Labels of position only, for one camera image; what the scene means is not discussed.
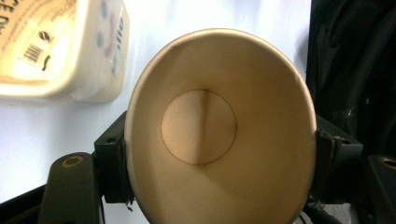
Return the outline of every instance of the label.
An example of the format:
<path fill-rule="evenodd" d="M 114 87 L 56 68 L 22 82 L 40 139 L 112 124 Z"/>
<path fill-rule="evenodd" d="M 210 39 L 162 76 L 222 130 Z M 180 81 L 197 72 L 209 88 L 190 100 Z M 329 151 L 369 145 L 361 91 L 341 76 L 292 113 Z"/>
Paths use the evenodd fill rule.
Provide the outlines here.
<path fill-rule="evenodd" d="M 64 44 L 64 31 L 74 25 L 76 9 L 77 0 L 0 0 L 0 81 L 1 76 L 54 78 L 46 72 L 56 57 L 52 51 L 60 39 Z M 67 48 L 60 53 L 67 54 Z"/>

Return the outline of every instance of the black bracket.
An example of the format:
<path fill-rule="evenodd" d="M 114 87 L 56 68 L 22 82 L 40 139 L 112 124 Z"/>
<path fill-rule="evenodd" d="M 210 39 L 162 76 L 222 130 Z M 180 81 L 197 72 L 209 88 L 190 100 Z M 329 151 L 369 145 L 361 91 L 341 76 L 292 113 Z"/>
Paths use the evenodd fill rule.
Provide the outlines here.
<path fill-rule="evenodd" d="M 124 141 L 126 111 L 95 141 L 99 188 L 107 203 L 132 203 Z"/>

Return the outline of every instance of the beige paper cup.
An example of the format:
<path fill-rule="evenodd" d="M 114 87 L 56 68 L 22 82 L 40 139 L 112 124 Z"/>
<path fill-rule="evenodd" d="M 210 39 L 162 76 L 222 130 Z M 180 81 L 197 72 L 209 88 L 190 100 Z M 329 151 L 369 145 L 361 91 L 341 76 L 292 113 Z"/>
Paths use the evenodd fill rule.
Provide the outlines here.
<path fill-rule="evenodd" d="M 125 139 L 152 223 L 291 223 L 315 166 L 314 108 L 279 50 L 209 29 L 165 46 L 139 78 Z"/>

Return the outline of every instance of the white table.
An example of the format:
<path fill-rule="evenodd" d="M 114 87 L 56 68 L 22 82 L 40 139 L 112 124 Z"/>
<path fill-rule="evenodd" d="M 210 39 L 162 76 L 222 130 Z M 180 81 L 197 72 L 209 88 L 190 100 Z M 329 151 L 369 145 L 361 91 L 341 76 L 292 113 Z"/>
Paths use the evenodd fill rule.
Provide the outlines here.
<path fill-rule="evenodd" d="M 168 42 L 214 27 L 242 30 L 284 52 L 304 77 L 309 0 L 124 0 L 131 18 L 123 89 L 111 103 L 0 105 L 0 203 L 46 183 L 51 164 L 93 142 L 127 109 L 149 60 Z M 148 223 L 136 203 L 105 204 L 106 223 Z"/>

